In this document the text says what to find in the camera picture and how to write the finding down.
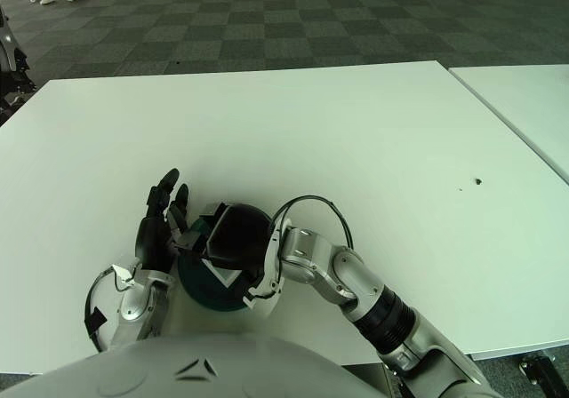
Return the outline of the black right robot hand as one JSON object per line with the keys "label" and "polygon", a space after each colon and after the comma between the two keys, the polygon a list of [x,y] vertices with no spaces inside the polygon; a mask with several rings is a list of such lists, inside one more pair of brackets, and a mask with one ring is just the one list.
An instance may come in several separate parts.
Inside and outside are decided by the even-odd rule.
{"label": "black right robot hand", "polygon": [[198,304],[220,312],[245,308],[248,290],[264,274],[270,217],[242,203],[214,203],[174,236],[178,274]]}

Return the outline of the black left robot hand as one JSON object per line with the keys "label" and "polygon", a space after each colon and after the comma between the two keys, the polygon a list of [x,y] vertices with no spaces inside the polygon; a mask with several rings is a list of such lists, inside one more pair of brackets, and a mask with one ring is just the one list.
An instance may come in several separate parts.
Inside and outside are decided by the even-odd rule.
{"label": "black left robot hand", "polygon": [[173,215],[175,229],[180,232],[188,228],[189,187],[182,184],[176,196],[170,201],[171,192],[179,179],[177,168],[168,171],[148,193],[147,211],[140,222],[135,241],[135,257],[145,270],[169,273],[174,260],[172,230],[168,215]]}

